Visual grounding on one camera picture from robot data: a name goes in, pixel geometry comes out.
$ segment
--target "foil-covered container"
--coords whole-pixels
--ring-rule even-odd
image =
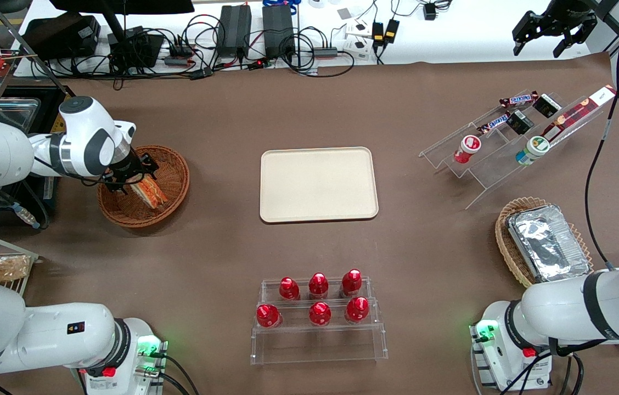
[[[592,273],[560,207],[545,205],[507,218],[507,227],[536,282]]]

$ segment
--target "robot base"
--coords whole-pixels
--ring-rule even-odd
[[[510,339],[505,328],[505,310],[510,302],[495,302],[485,309],[482,320],[470,327],[475,360],[480,372],[480,381],[484,387],[496,386],[504,390],[535,357],[525,357],[515,343]],[[476,343],[475,340],[483,336],[491,339],[487,342]],[[548,388],[550,384],[551,357],[543,358],[532,368],[528,377],[526,390],[540,390]],[[517,380],[510,387],[510,391],[522,388],[524,378]]]
[[[85,374],[88,395],[147,395],[151,383],[156,379],[134,374],[137,367],[156,367],[156,359],[139,355],[141,351],[161,352],[161,340],[139,318],[125,318],[131,330],[131,344],[124,362],[117,368],[113,377],[92,377]]]

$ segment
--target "acrylic shelf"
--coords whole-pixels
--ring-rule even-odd
[[[299,301],[282,300],[278,293],[279,280],[261,283],[257,305],[271,303],[277,307],[283,323],[277,328],[264,328],[254,319],[251,365],[387,359],[385,324],[370,278],[363,279],[359,293],[369,300],[369,316],[357,324],[348,323],[344,318],[350,299],[339,297],[341,278],[328,280],[330,298],[321,302],[329,305],[332,315],[329,324],[323,327],[312,325],[308,318],[311,305],[320,302],[307,297],[309,280],[297,280],[302,291]]]
[[[528,94],[528,92],[531,91],[523,91],[517,95]],[[458,178],[470,176],[476,180],[477,185],[480,185],[482,188],[482,192],[467,205],[465,208],[467,210],[488,193],[507,182],[507,180],[516,173],[522,172],[522,170],[527,167],[535,166],[535,164],[530,166],[521,165],[515,159],[515,155],[527,145],[530,138],[541,135],[545,128],[556,120],[556,118],[587,98],[580,97],[572,103],[567,103],[556,93],[547,93],[547,95],[562,107],[561,110],[557,111],[549,118],[541,115],[541,113],[531,107],[531,105],[514,109],[520,110],[534,122],[534,126],[523,135],[518,135],[507,123],[493,128],[490,132],[485,133],[485,135],[478,132],[478,126],[488,123],[505,113],[505,109],[498,106],[483,114],[482,117],[477,118],[477,120],[451,133],[440,140],[440,142],[423,150],[419,154],[419,157],[428,160],[437,170],[442,167],[448,167]],[[600,114],[601,106],[590,111],[587,115],[584,115],[573,123],[573,125],[567,127],[558,137],[550,142],[550,150],[553,150],[553,148],[560,145],[560,143],[565,142],[566,138],[573,135],[578,129]],[[470,134],[480,137],[480,150],[478,150],[468,162],[464,164],[458,163],[453,159],[453,153],[458,149],[463,137]]]

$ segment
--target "white table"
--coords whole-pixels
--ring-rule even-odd
[[[340,27],[347,20],[341,20],[337,14],[340,8],[349,8],[352,15],[358,15],[367,7],[370,7],[372,0],[341,0],[338,5],[327,3],[324,8],[314,8],[303,2],[300,4],[300,27],[315,26],[322,30],[327,36],[334,27]],[[558,45],[561,37],[541,37],[525,45],[519,56],[513,55],[514,42],[512,40],[512,29],[528,10],[543,12],[549,0],[453,0],[450,10],[440,12],[434,21],[425,21],[421,9],[418,9],[410,17],[396,17],[400,21],[399,30],[395,43],[390,44],[385,50],[382,60],[386,64],[404,64],[414,62],[428,63],[468,63],[468,62],[501,62],[515,60],[552,60],[553,48]],[[219,17],[222,5],[238,5],[241,3],[199,3],[195,4],[195,13],[180,15],[129,15],[127,16],[127,27],[142,25],[151,28],[166,28],[175,33],[181,33],[187,26],[188,21],[195,15],[210,14]],[[390,11],[390,0],[377,0],[378,15],[377,20],[387,26],[387,21],[392,16]],[[262,22],[262,3],[250,2],[252,12],[251,31],[263,29]],[[407,14],[415,8],[415,0],[401,0],[399,5],[400,14]],[[26,13],[24,22],[21,25],[20,33],[26,31],[26,27],[31,20],[38,18],[53,18],[63,13],[61,10],[51,5],[49,0],[33,0],[29,12]],[[371,22],[375,8],[370,10],[363,17],[367,22]],[[106,35],[111,32],[102,15],[95,14],[97,21],[102,29],[99,35],[97,54],[107,55],[109,46],[106,43]],[[118,15],[120,23],[123,25],[123,16]],[[212,18],[198,18],[215,24]],[[295,27],[297,26],[296,17],[292,17]],[[196,25],[189,29],[188,37],[193,38],[205,27]],[[319,35],[311,31],[305,31],[309,37],[315,38],[314,45],[320,47]],[[343,30],[335,32],[334,47],[340,50],[345,40]],[[199,43],[206,47],[212,46],[211,33],[205,33]],[[261,37],[254,45],[254,48],[263,52],[263,38]],[[563,52],[559,59],[577,58],[578,56],[588,55],[590,51],[583,44],[574,45],[572,48]],[[159,58],[167,55],[166,50],[162,50]],[[205,53],[208,61],[211,52]],[[259,53],[253,50],[249,53],[250,57],[258,58]],[[81,71],[92,70],[101,59],[91,59],[84,62],[79,68]],[[20,62],[15,75],[18,77],[31,77],[30,62]],[[346,56],[330,60],[318,60],[317,65],[347,65],[350,61]],[[375,64],[375,59],[371,61],[357,61],[357,65]],[[106,66],[101,67],[100,71],[106,71]],[[174,72],[180,69],[167,67],[159,60],[159,64],[154,67],[156,72]]]

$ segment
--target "wicker basket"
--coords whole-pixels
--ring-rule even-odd
[[[525,262],[522,257],[520,249],[515,244],[515,240],[512,239],[512,235],[510,235],[509,230],[507,230],[505,220],[513,213],[535,209],[536,207],[541,207],[545,204],[545,200],[537,197],[520,197],[519,199],[509,202],[502,209],[502,212],[500,212],[500,217],[498,217],[497,222],[495,222],[495,238],[497,239],[497,246],[500,248],[500,252],[505,258],[505,263],[507,263],[507,267],[510,268],[510,272],[515,275],[517,281],[522,283],[525,288],[530,287],[531,284],[534,283],[534,278],[528,268],[527,262]],[[573,232],[576,240],[578,240],[578,244],[580,244],[580,247],[583,249],[585,257],[588,258],[590,267],[592,267],[593,262],[592,259],[590,259],[590,252],[588,252],[588,248],[586,247],[585,242],[583,242],[580,232],[576,230],[572,223],[568,223],[568,226],[571,228],[571,232]]]
[[[144,145],[136,151],[139,154],[148,153],[159,165],[156,183],[168,201],[152,209],[128,185],[124,187],[126,194],[111,193],[106,185],[98,185],[97,201],[104,217],[125,228],[143,228],[161,222],[182,203],[190,187],[190,170],[179,153],[161,145]]]

